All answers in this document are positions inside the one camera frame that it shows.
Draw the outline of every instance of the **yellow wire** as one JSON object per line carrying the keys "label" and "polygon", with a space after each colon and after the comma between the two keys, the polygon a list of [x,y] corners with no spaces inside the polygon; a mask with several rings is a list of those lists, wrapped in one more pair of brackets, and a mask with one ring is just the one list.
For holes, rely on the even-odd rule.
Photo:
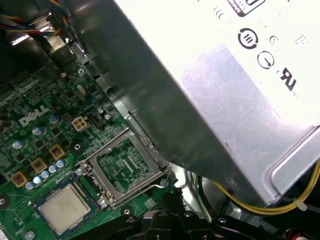
{"label": "yellow wire", "polygon": [[315,164],[313,173],[311,175],[310,181],[309,181],[307,187],[305,188],[305,190],[303,191],[303,193],[301,194],[301,196],[299,196],[295,202],[292,202],[288,205],[280,206],[280,207],[270,207],[270,208],[263,208],[263,207],[248,205],[248,204],[236,199],[234,196],[232,196],[221,184],[214,182],[214,181],[213,181],[213,183],[228,198],[230,198],[232,201],[234,201],[236,204],[238,204],[242,208],[249,210],[250,212],[260,214],[260,215],[280,215],[280,214],[287,213],[287,212],[297,208],[297,202],[304,202],[308,198],[308,196],[311,194],[311,192],[313,191],[313,189],[315,188],[315,186],[317,184],[317,181],[319,179],[319,175],[320,175],[320,161],[317,161],[317,163]]}

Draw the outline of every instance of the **screw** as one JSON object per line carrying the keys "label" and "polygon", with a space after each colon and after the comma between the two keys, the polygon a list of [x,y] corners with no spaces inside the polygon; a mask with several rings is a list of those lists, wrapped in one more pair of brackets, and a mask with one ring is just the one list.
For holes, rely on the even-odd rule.
{"label": "screw", "polygon": [[74,171],[75,175],[77,175],[78,177],[82,176],[84,174],[84,169],[82,167],[79,167],[78,169],[76,169]]}
{"label": "screw", "polygon": [[106,121],[110,121],[111,115],[110,115],[110,114],[105,114],[105,115],[103,116],[103,118],[104,118]]}
{"label": "screw", "polygon": [[183,214],[185,217],[190,218],[192,216],[192,213],[187,211]]}
{"label": "screw", "polygon": [[123,213],[124,213],[124,215],[129,215],[130,214],[130,210],[129,209],[125,209]]}
{"label": "screw", "polygon": [[86,75],[86,71],[82,67],[78,69],[77,73],[80,77],[83,77],[84,75]]}
{"label": "screw", "polygon": [[159,216],[160,216],[160,217],[166,217],[166,216],[168,216],[168,214],[163,211],[163,212],[161,212],[161,213],[159,214]]}
{"label": "screw", "polygon": [[79,144],[74,145],[75,150],[79,150],[80,148],[81,148],[81,146]]}
{"label": "screw", "polygon": [[227,222],[227,219],[225,219],[224,217],[219,217],[218,222],[225,224]]}
{"label": "screw", "polygon": [[162,179],[161,182],[160,182],[160,185],[162,187],[164,187],[166,185],[166,183],[167,183],[167,180],[166,179]]}
{"label": "screw", "polygon": [[127,220],[125,220],[127,223],[131,224],[134,223],[136,220],[133,217],[129,217]]}
{"label": "screw", "polygon": [[111,148],[108,148],[107,150],[105,150],[105,154],[110,154],[112,152]]}
{"label": "screw", "polygon": [[24,238],[26,240],[33,240],[35,239],[35,233],[33,231],[28,231],[25,235],[24,235]]}
{"label": "screw", "polygon": [[108,202],[103,199],[103,200],[99,203],[99,205],[100,205],[101,208],[104,209],[104,208],[106,208],[106,207],[108,206]]}

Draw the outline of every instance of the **black cable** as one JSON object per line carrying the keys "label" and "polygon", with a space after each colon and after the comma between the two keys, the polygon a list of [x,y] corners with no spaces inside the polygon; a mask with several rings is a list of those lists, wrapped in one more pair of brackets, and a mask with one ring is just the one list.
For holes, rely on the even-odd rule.
{"label": "black cable", "polygon": [[[232,190],[228,190],[228,192],[232,195],[233,191]],[[228,198],[227,196],[225,196],[225,200],[223,201],[221,210],[219,212],[219,216],[224,215],[226,213],[227,207],[230,204],[230,198]]]}
{"label": "black cable", "polygon": [[206,195],[205,195],[205,192],[204,192],[204,189],[203,189],[203,186],[202,186],[202,176],[197,176],[197,190],[198,190],[198,195],[199,197],[201,198],[202,202],[203,202],[203,205],[205,206],[205,208],[207,209],[208,213],[210,214],[210,217],[212,219],[215,219],[217,217],[217,214],[215,213],[215,211],[213,210],[213,208],[211,207]]}

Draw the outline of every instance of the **printed label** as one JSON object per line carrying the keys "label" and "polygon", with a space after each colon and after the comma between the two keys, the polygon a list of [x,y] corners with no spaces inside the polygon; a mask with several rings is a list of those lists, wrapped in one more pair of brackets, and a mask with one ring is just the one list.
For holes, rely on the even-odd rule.
{"label": "printed label", "polygon": [[239,17],[246,16],[265,1],[266,0],[227,0]]}
{"label": "printed label", "polygon": [[45,108],[43,105],[39,109],[35,109],[33,112],[29,112],[27,116],[24,116],[19,119],[21,126],[26,127],[31,121],[35,121],[38,117],[41,117],[43,114],[49,112],[49,108]]}

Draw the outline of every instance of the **certification logo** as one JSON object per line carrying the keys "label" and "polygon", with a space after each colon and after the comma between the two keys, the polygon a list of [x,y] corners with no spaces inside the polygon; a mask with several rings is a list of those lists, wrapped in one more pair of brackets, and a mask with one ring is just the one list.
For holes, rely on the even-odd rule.
{"label": "certification logo", "polygon": [[265,1],[266,0],[227,0],[239,17],[248,15]]}

